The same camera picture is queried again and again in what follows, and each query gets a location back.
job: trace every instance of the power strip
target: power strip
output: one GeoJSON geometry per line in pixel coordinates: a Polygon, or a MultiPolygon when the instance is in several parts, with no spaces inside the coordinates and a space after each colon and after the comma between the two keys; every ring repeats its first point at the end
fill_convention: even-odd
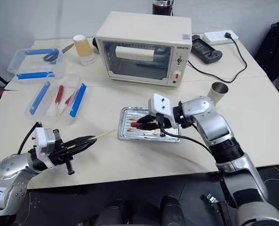
{"type": "Polygon", "coordinates": [[[226,32],[231,34],[231,37],[235,42],[237,40],[239,40],[239,37],[231,30],[229,30],[229,31],[219,31],[219,32],[206,32],[206,33],[203,34],[202,39],[208,45],[211,45],[211,46],[232,43],[231,39],[225,38],[225,33],[226,32]]]}

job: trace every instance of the oven knob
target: oven knob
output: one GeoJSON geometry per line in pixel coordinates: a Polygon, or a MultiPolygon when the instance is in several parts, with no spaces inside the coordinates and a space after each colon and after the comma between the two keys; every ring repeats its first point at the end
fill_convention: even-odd
{"type": "Polygon", "coordinates": [[[178,80],[180,78],[181,78],[181,72],[180,71],[174,71],[173,76],[172,76],[172,80],[178,80]]]}

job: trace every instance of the oven door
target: oven door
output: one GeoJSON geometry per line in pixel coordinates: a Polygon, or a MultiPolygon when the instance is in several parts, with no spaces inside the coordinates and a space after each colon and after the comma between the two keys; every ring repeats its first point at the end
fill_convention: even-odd
{"type": "Polygon", "coordinates": [[[101,46],[110,77],[168,83],[173,47],[104,40],[101,46]]]}

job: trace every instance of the white table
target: white table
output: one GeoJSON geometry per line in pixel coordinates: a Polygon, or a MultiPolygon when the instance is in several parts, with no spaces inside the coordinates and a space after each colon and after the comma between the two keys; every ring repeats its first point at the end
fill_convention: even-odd
{"type": "MultiPolygon", "coordinates": [[[[35,47],[48,46],[51,41],[36,41],[35,47]]],[[[61,47],[70,40],[61,40],[61,47]]],[[[228,121],[236,139],[255,166],[279,164],[279,93],[245,48],[239,43],[247,70],[229,84],[230,91],[217,105],[217,111],[228,121]]],[[[213,65],[204,66],[194,57],[192,63],[203,70],[226,74],[231,78],[243,65],[232,45],[217,46],[225,57],[213,65]],[[232,68],[225,68],[228,62],[232,68]]],[[[206,95],[214,79],[196,73],[188,67],[180,87],[163,87],[112,81],[107,78],[100,59],[93,67],[77,64],[74,49],[67,52],[67,72],[75,72],[87,83],[88,96],[70,126],[55,124],[63,141],[79,136],[98,135],[116,129],[120,112],[126,106],[147,106],[154,92],[167,96],[177,105],[200,95],[206,95]]],[[[37,91],[38,85],[21,86],[12,81],[0,101],[0,160],[16,153],[33,122],[24,112],[37,91]]],[[[182,134],[202,141],[192,129],[182,134]]],[[[100,138],[88,150],[76,155],[72,161],[76,173],[67,175],[64,165],[46,170],[29,183],[28,188],[72,186],[126,179],[148,178],[177,174],[216,171],[215,160],[199,145],[182,140],[180,143],[151,143],[119,141],[114,132],[100,138]]]]}

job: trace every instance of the scissors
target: scissors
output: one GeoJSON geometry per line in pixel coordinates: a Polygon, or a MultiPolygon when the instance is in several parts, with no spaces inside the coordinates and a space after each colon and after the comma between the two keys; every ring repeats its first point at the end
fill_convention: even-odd
{"type": "MultiPolygon", "coordinates": [[[[66,46],[64,49],[62,49],[62,53],[67,52],[73,47],[73,44],[70,44],[69,46],[66,46]]],[[[52,65],[56,64],[56,60],[58,59],[58,54],[47,54],[45,57],[43,57],[43,60],[46,62],[50,62],[52,65]]]]}

